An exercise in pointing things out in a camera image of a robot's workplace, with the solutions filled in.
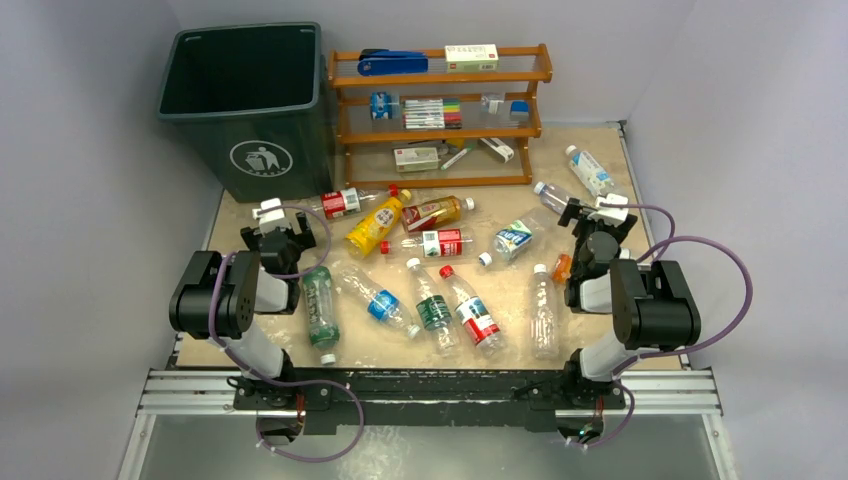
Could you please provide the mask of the blue green label large bottle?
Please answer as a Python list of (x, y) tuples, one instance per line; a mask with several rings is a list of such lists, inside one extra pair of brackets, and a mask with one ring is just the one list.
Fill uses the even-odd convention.
[(527, 251), (543, 245), (558, 218), (548, 208), (535, 207), (497, 230), (488, 248), (479, 254), (484, 269), (501, 268), (514, 263)]

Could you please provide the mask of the yellow honey pomelo bottle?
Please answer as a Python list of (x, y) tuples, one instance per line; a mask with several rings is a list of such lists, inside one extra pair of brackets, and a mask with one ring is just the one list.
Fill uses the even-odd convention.
[(375, 207), (346, 236), (344, 244), (351, 258), (362, 260), (384, 240), (399, 221), (404, 205), (412, 198), (407, 189), (400, 189)]

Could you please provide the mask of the amber tea bottle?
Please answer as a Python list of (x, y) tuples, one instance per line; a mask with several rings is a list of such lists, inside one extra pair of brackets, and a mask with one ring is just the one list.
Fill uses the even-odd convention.
[(402, 226), (406, 233), (438, 230), (468, 216), (476, 207), (471, 197), (443, 196), (423, 203), (404, 207)]

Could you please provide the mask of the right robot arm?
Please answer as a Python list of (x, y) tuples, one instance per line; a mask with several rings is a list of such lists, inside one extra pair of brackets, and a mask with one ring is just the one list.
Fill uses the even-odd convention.
[(577, 199), (564, 206), (558, 224), (573, 224), (574, 255), (565, 279), (564, 300), (574, 313), (610, 314), (611, 330), (576, 350), (561, 381), (564, 399), (584, 407), (596, 399), (600, 383), (610, 383), (620, 365), (647, 354), (693, 345), (700, 314), (678, 263), (641, 265), (622, 244), (638, 217), (617, 217)]

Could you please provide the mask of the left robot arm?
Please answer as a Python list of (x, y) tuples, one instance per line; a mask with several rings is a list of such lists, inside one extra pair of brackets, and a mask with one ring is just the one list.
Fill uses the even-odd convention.
[(307, 215), (293, 219), (277, 210), (244, 227), (243, 250), (193, 253), (169, 303), (171, 327), (234, 356), (244, 377), (261, 380), (259, 395), (272, 408), (297, 399), (298, 382), (289, 354), (255, 323), (257, 314), (290, 315), (300, 297), (298, 263), (316, 246)]

